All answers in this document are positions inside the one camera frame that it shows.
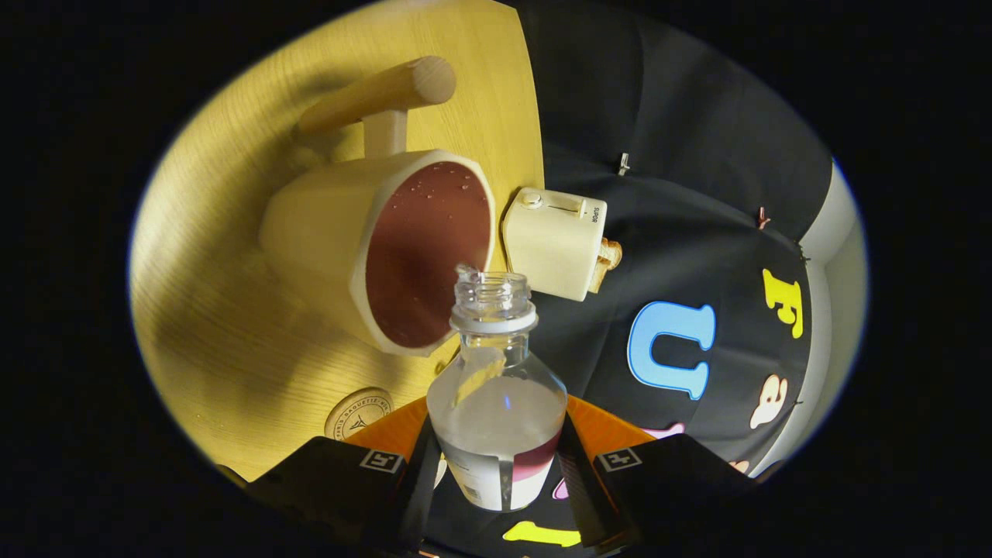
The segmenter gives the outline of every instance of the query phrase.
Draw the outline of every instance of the glass bottle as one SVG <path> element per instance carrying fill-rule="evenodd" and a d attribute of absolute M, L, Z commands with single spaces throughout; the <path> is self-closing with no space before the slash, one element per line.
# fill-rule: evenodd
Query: glass bottle
<path fill-rule="evenodd" d="M 515 511 L 537 498 L 564 420 L 564 384 L 528 348 L 538 323 L 527 278 L 458 266 L 457 358 L 428 390 L 441 450 L 471 503 Z"/>

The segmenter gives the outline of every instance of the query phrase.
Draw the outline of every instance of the white wall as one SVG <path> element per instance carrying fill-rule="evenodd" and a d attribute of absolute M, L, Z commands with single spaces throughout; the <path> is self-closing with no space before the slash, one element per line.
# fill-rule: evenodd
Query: white wall
<path fill-rule="evenodd" d="M 748 474 L 757 477 L 789 457 L 814 434 L 843 388 L 866 319 L 868 269 L 854 199 L 836 164 L 820 213 L 800 241 L 813 324 L 803 387 L 789 421 L 768 454 Z"/>

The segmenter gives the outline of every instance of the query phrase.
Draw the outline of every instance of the button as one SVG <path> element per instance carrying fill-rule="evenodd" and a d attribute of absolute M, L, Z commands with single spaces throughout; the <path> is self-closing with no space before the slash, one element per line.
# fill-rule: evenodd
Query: button
<path fill-rule="evenodd" d="M 537 192 L 527 192 L 520 198 L 520 201 L 528 208 L 533 209 L 541 205 L 541 195 Z"/>

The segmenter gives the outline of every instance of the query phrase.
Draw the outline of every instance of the brown liquid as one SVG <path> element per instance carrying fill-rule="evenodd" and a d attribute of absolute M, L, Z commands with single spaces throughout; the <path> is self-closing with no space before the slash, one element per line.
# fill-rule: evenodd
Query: brown liquid
<path fill-rule="evenodd" d="M 454 266 L 483 268 L 491 226 L 482 184 L 457 163 L 428 165 L 397 189 L 376 221 L 365 268 L 372 316 L 390 341 L 424 347 L 450 330 Z"/>

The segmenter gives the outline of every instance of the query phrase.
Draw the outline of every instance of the bottle label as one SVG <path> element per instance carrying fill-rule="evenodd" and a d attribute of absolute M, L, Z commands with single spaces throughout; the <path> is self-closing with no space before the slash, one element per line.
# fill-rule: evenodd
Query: bottle label
<path fill-rule="evenodd" d="M 528 505 L 541 493 L 555 457 L 559 435 L 560 431 L 537 448 L 514 456 L 510 509 L 503 509 L 498 458 L 465 452 L 444 440 L 440 440 L 440 444 L 451 473 L 468 501 L 492 511 L 510 511 Z"/>

